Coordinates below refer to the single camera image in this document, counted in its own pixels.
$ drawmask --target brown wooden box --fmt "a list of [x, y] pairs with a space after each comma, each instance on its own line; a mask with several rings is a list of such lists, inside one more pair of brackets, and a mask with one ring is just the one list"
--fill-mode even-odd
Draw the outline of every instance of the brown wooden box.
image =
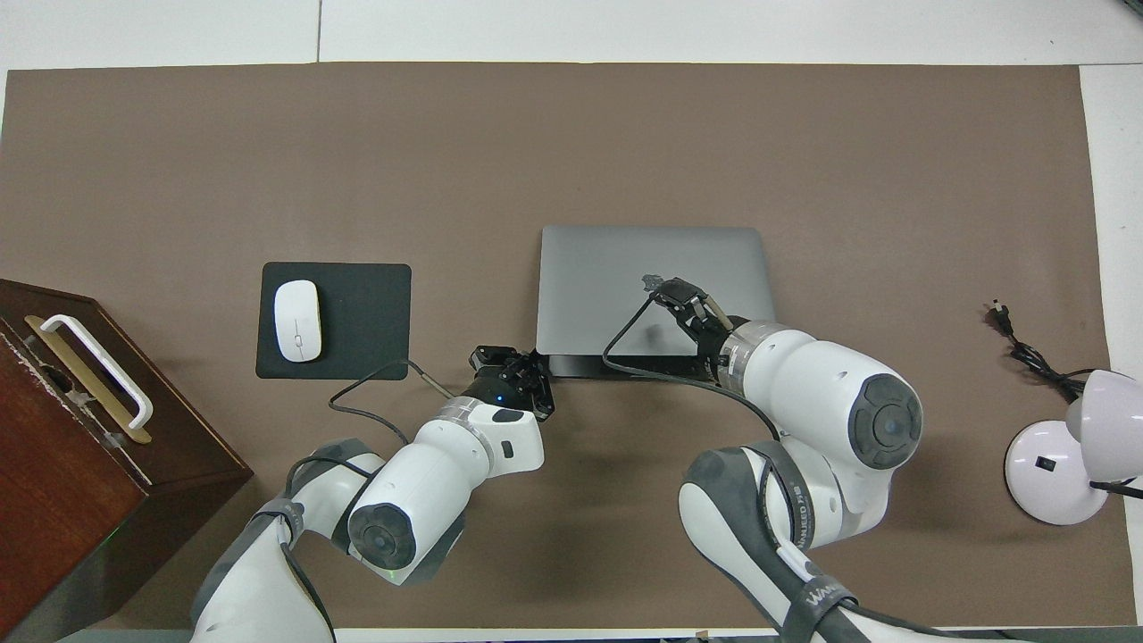
[[[85, 387], [26, 319], [59, 313], [78, 319], [151, 400], [154, 410], [142, 427], [150, 443], [127, 437], [107, 412], [113, 402], [85, 402], [87, 389], [99, 387]], [[90, 370], [88, 378], [135, 412], [133, 399], [78, 337], [64, 327], [56, 336]], [[6, 643], [54, 642], [114, 613], [250, 475], [98, 303], [0, 279]]]

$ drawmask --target lamp base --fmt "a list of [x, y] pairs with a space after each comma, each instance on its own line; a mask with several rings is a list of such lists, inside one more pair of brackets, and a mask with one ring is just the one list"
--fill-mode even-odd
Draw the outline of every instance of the lamp base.
[[1013, 500], [1029, 516], [1053, 525], [1073, 525], [1095, 515], [1108, 492], [1088, 487], [1080, 444], [1064, 423], [1037, 423], [1008, 447], [1005, 480]]

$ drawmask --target box handle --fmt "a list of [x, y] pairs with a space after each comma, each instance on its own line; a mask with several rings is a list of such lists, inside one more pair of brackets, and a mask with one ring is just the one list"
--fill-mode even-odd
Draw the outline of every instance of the box handle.
[[131, 396], [131, 400], [135, 401], [135, 404], [138, 405], [139, 410], [135, 415], [135, 418], [128, 423], [127, 428], [131, 431], [142, 429], [143, 425], [151, 419], [152, 411], [154, 411], [154, 407], [151, 404], [151, 399], [149, 399], [146, 394], [143, 393], [143, 389], [141, 389], [138, 385], [131, 380], [130, 376], [128, 376], [122, 368], [119, 367], [119, 363], [115, 362], [106, 351], [104, 351], [98, 340], [91, 337], [91, 333], [83, 328], [83, 324], [80, 323], [79, 319], [69, 314], [54, 314], [40, 325], [40, 330], [46, 333], [54, 333], [61, 324], [67, 327], [73, 333], [75, 333], [75, 337], [83, 343], [87, 351], [89, 351], [91, 355], [99, 361], [99, 364], [103, 364], [104, 369], [107, 370], [107, 373], [110, 373], [111, 377], [119, 383], [119, 386], [127, 392], [127, 395]]

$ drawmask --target gray laptop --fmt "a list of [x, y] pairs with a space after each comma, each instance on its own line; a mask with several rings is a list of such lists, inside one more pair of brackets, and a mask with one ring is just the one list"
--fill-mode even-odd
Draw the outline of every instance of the gray laptop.
[[[539, 255], [536, 351], [553, 376], [622, 378], [600, 355], [647, 298], [645, 274], [680, 276], [727, 314], [774, 319], [761, 236], [753, 227], [547, 225]], [[615, 346], [615, 362], [698, 375], [695, 345], [652, 305]]]

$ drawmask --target black cable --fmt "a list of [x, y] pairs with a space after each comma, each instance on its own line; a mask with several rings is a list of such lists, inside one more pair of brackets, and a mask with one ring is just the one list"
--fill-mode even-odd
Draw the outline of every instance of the black cable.
[[865, 617], [870, 620], [876, 620], [885, 625], [892, 625], [893, 627], [900, 627], [903, 629], [908, 629], [910, 632], [916, 632], [917, 634], [928, 634], [929, 636], [941, 636], [943, 638], [964, 638], [962, 636], [958, 636], [952, 632], [944, 632], [942, 629], [935, 629], [928, 626], [918, 625], [916, 622], [908, 621], [902, 618], [890, 617], [889, 614], [882, 614], [881, 612], [870, 610], [869, 608], [863, 608], [852, 598], [844, 598], [840, 605], [846, 610], [855, 614]]
[[1143, 500], [1143, 491], [1135, 489], [1133, 487], [1127, 487], [1127, 483], [1093, 482], [1088, 484], [1092, 485], [1092, 489], [1098, 489], [1100, 491], [1106, 491], [1108, 493], [1118, 493], [1119, 496], [1126, 496], [1128, 498], [1135, 498], [1136, 500]]
[[313, 606], [318, 609], [318, 613], [326, 621], [326, 627], [329, 628], [330, 641], [337, 640], [337, 634], [334, 632], [334, 621], [329, 620], [329, 612], [326, 611], [326, 604], [321, 602], [321, 596], [318, 596], [318, 590], [310, 582], [310, 577], [305, 576], [302, 571], [302, 565], [297, 564], [297, 558], [294, 557], [294, 553], [290, 550], [289, 545], [282, 542], [280, 544], [282, 550], [282, 558], [286, 560], [286, 565], [289, 566], [289, 571], [294, 572], [294, 579], [302, 585], [305, 589], [306, 595], [310, 597], [310, 602]]
[[989, 308], [986, 318], [991, 321], [996, 330], [1012, 343], [1013, 348], [1008, 356], [1026, 367], [1033, 376], [1055, 387], [1060, 392], [1060, 395], [1068, 401], [1068, 404], [1076, 402], [1079, 400], [1079, 396], [1084, 395], [1084, 386], [1087, 383], [1085, 380], [1077, 380], [1076, 377], [1092, 373], [1095, 369], [1081, 369], [1070, 373], [1056, 372], [1048, 364], [1048, 361], [1040, 355], [1040, 352], [1016, 339], [1016, 333], [1012, 329], [1012, 318], [1008, 313], [1008, 306], [997, 299], [992, 299], [992, 307]]
[[309, 465], [310, 463], [331, 463], [334, 465], [339, 465], [346, 469], [353, 472], [354, 474], [368, 479], [373, 474], [366, 472], [361, 467], [358, 467], [349, 460], [342, 460], [339, 458], [330, 458], [328, 456], [306, 456], [305, 458], [294, 463], [294, 466], [289, 468], [289, 473], [286, 474], [286, 490], [282, 491], [282, 498], [291, 498], [294, 496], [294, 479], [297, 476], [298, 469]]
[[375, 420], [377, 423], [381, 423], [382, 425], [385, 425], [386, 427], [389, 427], [389, 429], [391, 432], [393, 432], [394, 434], [397, 434], [397, 437], [400, 439], [401, 444], [405, 445], [405, 444], [409, 443], [409, 439], [405, 436], [405, 434], [401, 432], [401, 429], [397, 428], [397, 425], [390, 423], [389, 420], [382, 418], [381, 416], [377, 416], [376, 413], [370, 413], [368, 411], [362, 411], [360, 409], [353, 409], [352, 407], [342, 407], [341, 404], [337, 404], [337, 401], [341, 400], [341, 397], [343, 395], [350, 393], [351, 391], [353, 391], [353, 389], [360, 387], [361, 385], [366, 384], [367, 381], [371, 380], [374, 376], [376, 376], [377, 373], [381, 373], [385, 369], [389, 369], [391, 367], [395, 367], [398, 364], [406, 364], [408, 367], [411, 367], [413, 370], [416, 371], [418, 376], [421, 376], [422, 380], [429, 383], [429, 385], [432, 386], [433, 388], [435, 388], [438, 392], [440, 392], [441, 395], [443, 395], [446, 397], [455, 397], [451, 393], [448, 392], [448, 389], [441, 387], [440, 385], [437, 384], [435, 380], [433, 380], [432, 378], [430, 378], [429, 375], [425, 373], [423, 369], [421, 369], [419, 367], [417, 367], [417, 364], [415, 362], [413, 362], [411, 360], [403, 360], [402, 359], [402, 360], [394, 360], [392, 362], [389, 362], [384, 367], [381, 367], [381, 368], [374, 370], [368, 376], [361, 378], [360, 380], [353, 383], [352, 385], [350, 385], [350, 386], [345, 387], [344, 389], [342, 389], [342, 391], [337, 392], [336, 394], [334, 394], [334, 397], [329, 399], [329, 408], [333, 409], [334, 411], [341, 411], [342, 413], [352, 413], [353, 416], [361, 416], [362, 418], [369, 418], [370, 420]]
[[762, 421], [762, 424], [766, 425], [766, 428], [769, 429], [770, 436], [773, 436], [775, 441], [781, 440], [781, 437], [778, 436], [778, 429], [777, 427], [774, 426], [774, 423], [769, 419], [769, 417], [761, 409], [759, 409], [758, 405], [750, 402], [745, 397], [742, 397], [738, 394], [728, 392], [724, 388], [713, 387], [705, 383], [696, 383], [694, 380], [688, 380], [686, 378], [677, 378], [674, 376], [668, 376], [666, 373], [656, 373], [654, 371], [645, 371], [642, 369], [636, 369], [633, 367], [624, 367], [622, 364], [616, 364], [610, 361], [612, 349], [615, 348], [615, 345], [620, 343], [620, 340], [623, 338], [623, 336], [628, 333], [628, 331], [631, 330], [631, 327], [636, 325], [636, 321], [638, 321], [639, 318], [642, 315], [642, 313], [647, 310], [647, 306], [649, 306], [652, 302], [655, 300], [653, 297], [654, 295], [647, 297], [647, 300], [645, 300], [644, 304], [639, 306], [639, 310], [636, 311], [634, 315], [631, 316], [626, 325], [623, 327], [623, 330], [621, 330], [620, 333], [612, 339], [612, 343], [607, 345], [607, 348], [604, 349], [604, 364], [606, 364], [610, 369], [621, 371], [623, 373], [630, 373], [632, 376], [639, 376], [641, 378], [649, 378], [653, 380], [661, 380], [664, 383], [671, 383], [676, 385], [687, 385], [688, 387], [695, 387], [729, 397], [730, 400], [745, 405], [746, 409], [750, 409], [750, 411], [754, 413], [754, 416], [758, 416], [758, 418]]

